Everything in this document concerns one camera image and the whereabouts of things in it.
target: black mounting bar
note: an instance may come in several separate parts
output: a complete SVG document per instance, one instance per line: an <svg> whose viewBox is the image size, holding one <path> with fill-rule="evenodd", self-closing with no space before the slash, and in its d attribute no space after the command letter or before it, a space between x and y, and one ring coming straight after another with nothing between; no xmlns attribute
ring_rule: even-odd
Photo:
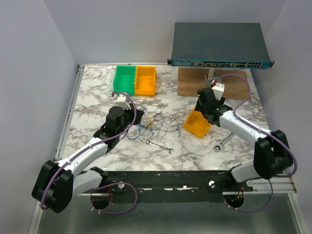
<svg viewBox="0 0 312 234"><path fill-rule="evenodd" d="M246 182L226 183L229 171L112 171L108 174L108 183L127 182L132 184L138 194L137 202L173 203L173 202L223 202L222 192L252 191ZM89 191L105 193L109 190ZM119 188L112 186L113 203L132 203L134 191L129 186ZM108 196L91 196L97 209L104 209L108 204Z"/></svg>

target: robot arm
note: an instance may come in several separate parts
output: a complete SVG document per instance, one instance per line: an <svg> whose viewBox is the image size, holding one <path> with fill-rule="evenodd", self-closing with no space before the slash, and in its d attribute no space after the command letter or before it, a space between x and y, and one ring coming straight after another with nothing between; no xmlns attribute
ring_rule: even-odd
<svg viewBox="0 0 312 234"><path fill-rule="evenodd" d="M106 122L85 146L57 163L44 163L32 191L33 198L42 200L57 171L59 173L52 181L44 199L44 205L56 213L64 210L73 196L107 183L108 176L98 168L91 168L83 174L82 171L97 158L110 152L119 142L119 137L115 136L124 132L134 119L134 107L128 103L125 96L119 95L114 103L118 106L110 108ZM134 125L140 123L143 114L143 111L136 110Z"/></svg>
<svg viewBox="0 0 312 234"><path fill-rule="evenodd" d="M224 104L223 91L224 85L215 82L211 88L198 90L195 110L200 111L211 124L230 130L254 147L254 159L228 171L220 183L229 187L249 179L270 179L289 168L293 158L279 143L267 136L276 137L288 147L285 134L280 130L272 132L262 129L240 116L238 119L232 108Z"/></svg>

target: gray floor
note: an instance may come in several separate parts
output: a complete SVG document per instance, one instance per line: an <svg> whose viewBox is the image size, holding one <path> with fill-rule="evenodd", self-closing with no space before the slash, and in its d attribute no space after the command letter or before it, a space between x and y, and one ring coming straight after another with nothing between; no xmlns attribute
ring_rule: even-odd
<svg viewBox="0 0 312 234"><path fill-rule="evenodd" d="M45 211L40 234L298 234L287 195L275 195L272 205L256 214L242 214L224 204L138 204L127 214L91 212L88 196L80 196L60 214ZM246 196L245 209L255 209L268 195ZM122 210L128 204L115 204Z"/></svg>

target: plastic storage bin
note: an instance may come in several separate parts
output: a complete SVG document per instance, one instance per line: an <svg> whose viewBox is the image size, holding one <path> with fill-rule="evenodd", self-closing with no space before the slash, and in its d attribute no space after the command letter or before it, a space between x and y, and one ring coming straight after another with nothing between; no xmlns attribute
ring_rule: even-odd
<svg viewBox="0 0 312 234"><path fill-rule="evenodd" d="M183 127L196 136L203 138L210 129L211 124L204 118L201 112L192 110Z"/></svg>
<svg viewBox="0 0 312 234"><path fill-rule="evenodd" d="M137 66L135 95L154 96L156 89L156 67Z"/></svg>
<svg viewBox="0 0 312 234"><path fill-rule="evenodd" d="M130 95L135 94L134 82L136 78L136 66L122 66L116 67L114 78L114 91L127 92Z"/></svg>

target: wire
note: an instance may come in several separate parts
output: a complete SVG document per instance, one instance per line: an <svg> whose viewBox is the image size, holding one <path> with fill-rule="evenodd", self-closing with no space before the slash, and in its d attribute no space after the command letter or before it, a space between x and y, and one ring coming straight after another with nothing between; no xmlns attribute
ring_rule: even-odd
<svg viewBox="0 0 312 234"><path fill-rule="evenodd" d="M280 144L291 156L292 156L292 159L293 159L293 171L289 174L286 174L286 175L277 175L278 177L289 177L289 176L292 176L296 173L297 171L297 168L298 168L298 163L297 163L297 159L295 157L295 155L293 154L293 152L290 150L289 147L287 147L282 141L280 141L279 139L277 139L275 136L271 135L270 133L267 133L265 131L263 131L261 128L257 128L255 126L253 126L252 124L250 124L249 122L247 122L246 120L244 120L243 118L241 118L237 113L236 113L236 110L238 109L238 107L240 107L241 105L243 105L246 101L248 101L249 97L251 97L251 89L250 89L250 85L249 83L246 81L245 78L243 78L242 76L240 75L237 75L237 74L225 74L225 75L222 75L222 76L219 76L218 78L216 78L215 80L218 80L218 79L221 79L223 77L226 77L226 76L235 76L235 77L239 77L241 78L248 86L248 95L247 97L241 102L239 103L234 109L233 109L233 114L234 116L239 120L241 121L242 123L244 123L245 125L247 125L248 127L272 138L273 140L275 140L278 144Z"/></svg>
<svg viewBox="0 0 312 234"><path fill-rule="evenodd" d="M130 210L132 210L136 204L137 204L137 190L135 189L135 187L132 185L132 184L129 184L129 183L126 183L126 182L117 182L117 183L112 183L112 184L108 184L108 185L105 185L105 186L102 186L102 187L99 187L99 188L96 188L96 189L93 189L93 190L100 190L100 189L105 189L105 188L108 188L108 187L111 187L111 186L114 186L114 185L119 185L119 184L124 184L124 185L128 185L130 186L133 191L135 192L135 201L133 202L132 206L129 207L127 210L124 210L124 211L118 211L118 212L111 212L111 211L103 211L103 210L97 210L94 208L94 205L93 205L93 200L91 200L91 206L92 206L92 210L95 210L99 213L104 213L104 214L110 214L110 215L120 215L120 214L124 214L124 213L127 213L129 212Z"/></svg>
<svg viewBox="0 0 312 234"><path fill-rule="evenodd" d="M234 211L238 211L238 212L242 212L242 213L257 213L257 212L263 211L263 210L265 210L266 208L268 208L271 205L271 203L273 201L273 197L274 197L274 195L273 195L273 185L272 185L272 183L271 183L271 181L269 179L268 179L268 182L269 182L270 187L271 187L271 197L270 197L269 202L264 207L262 207L260 209L257 209L257 210L240 210L238 208L234 208L234 207L230 206L228 204L228 202L225 200L225 198L223 198L223 201L224 201L224 203L227 205L227 207L229 209L234 210Z"/></svg>
<svg viewBox="0 0 312 234"><path fill-rule="evenodd" d="M133 117L132 122L130 123L130 125L129 125L123 132L121 132L121 133L119 133L119 134L117 134L117 135L115 135L115 136L112 136L112 137L110 137L110 138L107 138L107 139L98 141L98 142L96 142L96 143L94 143L94 144L92 144L92 145L90 145L90 146L84 148L83 150L77 152L71 159L69 159L69 162L74 161L78 156L80 156L81 154L83 154L83 153L86 152L87 150L93 148L94 146L99 145L99 144L102 144L102 143L104 143L104 142L106 142L106 141L109 141L109 140L112 140L112 139L115 139L115 138L121 136L122 134L124 134L124 133L126 133L127 131L129 131L129 129L130 129L130 128L132 127L132 125L135 123L136 118L137 118L137 109L136 109L135 103L134 103L133 100L130 98L130 96L129 96L128 94L124 93L124 92L120 92L120 91L115 92L115 91L113 91L113 92L112 92L112 97L114 96L115 93L119 93L119 94L124 95L124 96L125 96L126 98L128 98L128 100L132 103L133 110L134 110L134 117ZM46 206L44 205L44 201L45 201L45 198L46 198L46 196L47 196L47 193L48 193L48 191L49 191L49 189L50 189L52 183L54 182L54 180L55 180L56 177L58 176L58 174L59 174L67 165L69 165L69 163L68 163L68 162L65 162L65 163L54 173L54 175L52 176L51 180L49 181L47 187L45 188L44 193L43 193L42 198L41 198L41 203L40 203L40 207L41 207L42 210L47 210L47 209L48 209L48 207L46 207Z"/></svg>
<svg viewBox="0 0 312 234"><path fill-rule="evenodd" d="M181 131L179 128L179 122L176 119L175 115L172 115L171 121L166 121L166 117L161 114L161 112L156 113L153 115L153 117L148 117L146 113L144 112L144 115L141 119L141 124L138 124L138 135L136 137L129 137L129 140L139 140L142 143L146 143L149 139L151 139L154 136L154 131L162 131L162 132L178 132L179 137L181 136ZM175 128L175 130L167 130L163 129L163 127L167 126L168 128ZM143 130L147 130L151 133L151 135L146 140L141 140L140 137L143 135Z"/></svg>

